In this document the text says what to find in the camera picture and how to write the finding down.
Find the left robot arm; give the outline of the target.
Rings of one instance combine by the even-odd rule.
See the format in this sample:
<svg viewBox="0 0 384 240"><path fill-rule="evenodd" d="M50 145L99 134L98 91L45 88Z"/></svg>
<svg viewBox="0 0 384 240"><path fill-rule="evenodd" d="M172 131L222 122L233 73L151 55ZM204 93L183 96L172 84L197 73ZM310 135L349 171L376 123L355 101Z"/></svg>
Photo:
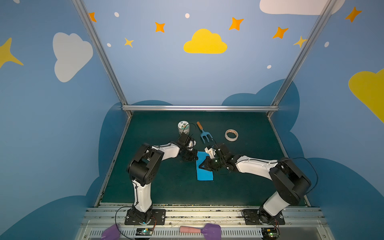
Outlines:
<svg viewBox="0 0 384 240"><path fill-rule="evenodd" d="M153 214L151 185L154 181L162 161L181 157L193 162L198 160L196 141L189 135L182 133L175 142L165 145L142 144L134 155L127 172L134 188L135 200L128 210L125 225L154 225L158 214Z"/></svg>

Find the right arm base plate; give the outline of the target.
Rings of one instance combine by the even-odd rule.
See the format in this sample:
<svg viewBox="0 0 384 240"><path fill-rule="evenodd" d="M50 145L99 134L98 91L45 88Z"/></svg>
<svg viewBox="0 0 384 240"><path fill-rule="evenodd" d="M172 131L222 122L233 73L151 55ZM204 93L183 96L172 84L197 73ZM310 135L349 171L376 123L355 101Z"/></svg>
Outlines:
<svg viewBox="0 0 384 240"><path fill-rule="evenodd" d="M242 217L246 225L285 225L285 219L282 212L272 216L264 209L244 209Z"/></svg>

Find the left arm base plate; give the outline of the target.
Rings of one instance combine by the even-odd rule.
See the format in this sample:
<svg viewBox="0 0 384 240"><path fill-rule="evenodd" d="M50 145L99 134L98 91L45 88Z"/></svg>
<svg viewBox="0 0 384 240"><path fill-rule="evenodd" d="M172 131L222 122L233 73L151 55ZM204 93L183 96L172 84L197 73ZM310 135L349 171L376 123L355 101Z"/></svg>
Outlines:
<svg viewBox="0 0 384 240"><path fill-rule="evenodd" d="M128 210L125 217L125 225L164 225L166 217L165 209L149 209L147 212L140 212L137 209Z"/></svg>

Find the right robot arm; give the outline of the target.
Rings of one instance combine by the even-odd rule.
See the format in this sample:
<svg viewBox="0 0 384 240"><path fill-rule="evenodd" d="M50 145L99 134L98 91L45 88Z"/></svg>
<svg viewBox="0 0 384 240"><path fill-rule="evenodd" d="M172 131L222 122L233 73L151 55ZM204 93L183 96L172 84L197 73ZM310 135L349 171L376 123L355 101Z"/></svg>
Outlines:
<svg viewBox="0 0 384 240"><path fill-rule="evenodd" d="M310 179L296 166L292 159L263 160L248 156L228 155L211 158L199 165L202 170L213 172L226 168L243 174L266 178L274 184L276 191L257 211L261 224L272 222L288 206L296 206L311 187Z"/></svg>

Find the cyan paper sheet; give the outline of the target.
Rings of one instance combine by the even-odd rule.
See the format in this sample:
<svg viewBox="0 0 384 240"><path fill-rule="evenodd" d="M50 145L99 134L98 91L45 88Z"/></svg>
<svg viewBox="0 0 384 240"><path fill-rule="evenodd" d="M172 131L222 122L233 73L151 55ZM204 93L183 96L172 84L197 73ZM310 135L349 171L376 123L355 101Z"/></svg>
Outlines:
<svg viewBox="0 0 384 240"><path fill-rule="evenodd" d="M213 176L212 172L199 168L200 164L202 164L203 161L206 159L206 157L208 157L209 155L205 152L198 152L197 156L198 156L198 160L196 161L197 180L198 181L213 181L214 176Z"/></svg>

